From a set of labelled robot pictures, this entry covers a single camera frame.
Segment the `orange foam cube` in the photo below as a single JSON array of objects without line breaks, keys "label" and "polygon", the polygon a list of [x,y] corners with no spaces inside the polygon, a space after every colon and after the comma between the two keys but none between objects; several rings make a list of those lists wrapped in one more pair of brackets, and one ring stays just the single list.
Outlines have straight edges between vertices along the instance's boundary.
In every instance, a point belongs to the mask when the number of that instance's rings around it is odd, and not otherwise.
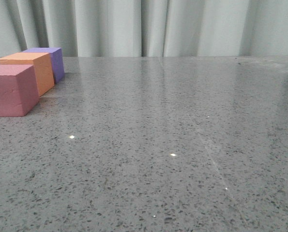
[{"label": "orange foam cube", "polygon": [[35,69],[39,96],[42,96],[54,87],[54,77],[49,53],[14,53],[0,58],[0,64],[32,64]]}]

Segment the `purple foam cube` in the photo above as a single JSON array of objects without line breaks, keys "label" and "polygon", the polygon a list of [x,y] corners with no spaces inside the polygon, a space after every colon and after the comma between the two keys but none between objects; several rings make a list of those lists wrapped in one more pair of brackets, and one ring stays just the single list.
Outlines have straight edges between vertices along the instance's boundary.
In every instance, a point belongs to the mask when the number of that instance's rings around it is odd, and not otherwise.
[{"label": "purple foam cube", "polygon": [[24,50],[27,53],[49,53],[53,71],[54,83],[58,83],[64,76],[62,49],[60,47],[35,47]]}]

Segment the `pale green curtain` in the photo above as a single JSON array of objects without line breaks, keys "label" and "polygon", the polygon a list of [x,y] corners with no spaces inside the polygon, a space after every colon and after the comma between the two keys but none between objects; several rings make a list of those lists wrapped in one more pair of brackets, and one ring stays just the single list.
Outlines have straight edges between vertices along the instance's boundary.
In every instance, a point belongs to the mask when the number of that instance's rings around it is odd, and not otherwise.
[{"label": "pale green curtain", "polygon": [[288,0],[0,0],[0,56],[288,55]]}]

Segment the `pink foam cube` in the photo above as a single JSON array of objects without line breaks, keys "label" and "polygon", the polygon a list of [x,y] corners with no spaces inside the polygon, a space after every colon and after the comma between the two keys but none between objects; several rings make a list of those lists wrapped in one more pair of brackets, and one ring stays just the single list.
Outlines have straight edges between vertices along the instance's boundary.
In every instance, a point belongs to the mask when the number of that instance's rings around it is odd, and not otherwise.
[{"label": "pink foam cube", "polygon": [[0,116],[25,116],[39,98],[33,65],[0,65]]}]

